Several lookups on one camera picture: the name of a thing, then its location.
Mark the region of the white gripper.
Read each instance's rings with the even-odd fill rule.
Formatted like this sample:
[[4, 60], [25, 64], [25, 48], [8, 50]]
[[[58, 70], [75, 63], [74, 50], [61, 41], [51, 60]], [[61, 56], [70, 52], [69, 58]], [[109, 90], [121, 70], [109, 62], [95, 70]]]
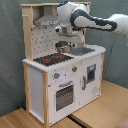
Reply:
[[56, 38], [58, 41], [79, 42], [80, 37], [76, 32], [73, 32], [70, 27], [57, 26], [55, 28]]

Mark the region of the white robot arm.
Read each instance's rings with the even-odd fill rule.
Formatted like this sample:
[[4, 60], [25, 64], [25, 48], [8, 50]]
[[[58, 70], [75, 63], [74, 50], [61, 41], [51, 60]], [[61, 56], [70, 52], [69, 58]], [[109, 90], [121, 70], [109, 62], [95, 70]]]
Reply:
[[64, 1], [57, 7], [59, 25], [55, 28], [59, 41], [82, 43], [84, 28], [116, 32], [128, 36], [128, 15], [113, 14], [108, 19], [93, 17], [85, 4]]

